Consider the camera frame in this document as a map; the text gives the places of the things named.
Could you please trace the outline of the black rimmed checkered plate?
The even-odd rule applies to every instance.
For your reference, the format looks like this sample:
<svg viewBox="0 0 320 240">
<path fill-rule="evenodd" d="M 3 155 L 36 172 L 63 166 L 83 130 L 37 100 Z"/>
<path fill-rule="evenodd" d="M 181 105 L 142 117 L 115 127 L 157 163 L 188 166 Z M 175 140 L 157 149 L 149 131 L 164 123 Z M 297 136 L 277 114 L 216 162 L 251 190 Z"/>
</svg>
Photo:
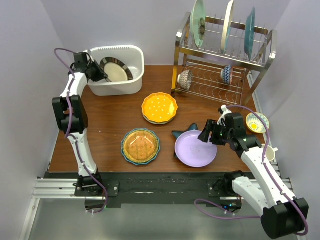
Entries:
<svg viewBox="0 0 320 240">
<path fill-rule="evenodd" d="M 112 83 L 133 80 L 133 74 L 122 61 L 114 57 L 105 57 L 100 61 L 100 67 Z"/>
</svg>

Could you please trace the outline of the yellow dotted scalloped plate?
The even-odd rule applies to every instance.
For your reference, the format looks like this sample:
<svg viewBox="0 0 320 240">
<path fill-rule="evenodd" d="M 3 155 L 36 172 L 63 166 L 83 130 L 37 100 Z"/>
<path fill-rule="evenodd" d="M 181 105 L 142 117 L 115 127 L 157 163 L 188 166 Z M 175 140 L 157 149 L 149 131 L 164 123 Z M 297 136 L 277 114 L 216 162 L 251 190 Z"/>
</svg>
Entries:
<svg viewBox="0 0 320 240">
<path fill-rule="evenodd" d="M 178 108 L 176 100 L 164 92 L 150 94 L 141 105 L 142 114 L 157 123 L 169 121 L 175 117 Z"/>
</svg>

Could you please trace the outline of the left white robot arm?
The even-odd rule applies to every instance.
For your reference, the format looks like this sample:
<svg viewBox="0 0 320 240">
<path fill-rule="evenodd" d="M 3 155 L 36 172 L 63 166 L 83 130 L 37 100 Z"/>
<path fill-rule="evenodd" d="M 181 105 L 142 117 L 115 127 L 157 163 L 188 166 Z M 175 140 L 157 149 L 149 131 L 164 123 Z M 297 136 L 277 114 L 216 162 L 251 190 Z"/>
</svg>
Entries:
<svg viewBox="0 0 320 240">
<path fill-rule="evenodd" d="M 56 48 L 55 56 L 68 69 L 68 82 L 59 97 L 52 99 L 57 126 L 71 143 L 78 169 L 75 187 L 92 196 L 107 194 L 88 142 L 89 119 L 82 102 L 82 94 L 89 80 L 108 76 L 87 52 L 73 52 Z"/>
</svg>

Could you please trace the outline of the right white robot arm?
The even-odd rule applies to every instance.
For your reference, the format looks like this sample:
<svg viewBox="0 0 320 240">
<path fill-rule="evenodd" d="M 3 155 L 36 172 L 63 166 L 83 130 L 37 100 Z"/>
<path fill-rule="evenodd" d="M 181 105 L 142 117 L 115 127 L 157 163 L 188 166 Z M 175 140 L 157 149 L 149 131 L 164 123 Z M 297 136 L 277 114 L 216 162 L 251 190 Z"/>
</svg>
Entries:
<svg viewBox="0 0 320 240">
<path fill-rule="evenodd" d="M 235 171 L 225 174 L 222 189 L 227 196 L 238 194 L 250 204 L 269 238 L 308 233 L 307 201 L 297 198 L 278 176 L 260 141 L 255 135 L 247 134 L 240 113 L 227 110 L 219 120 L 207 120 L 198 139 L 218 146 L 229 144 L 251 170 L 259 186 L 253 185 L 241 171 Z"/>
</svg>

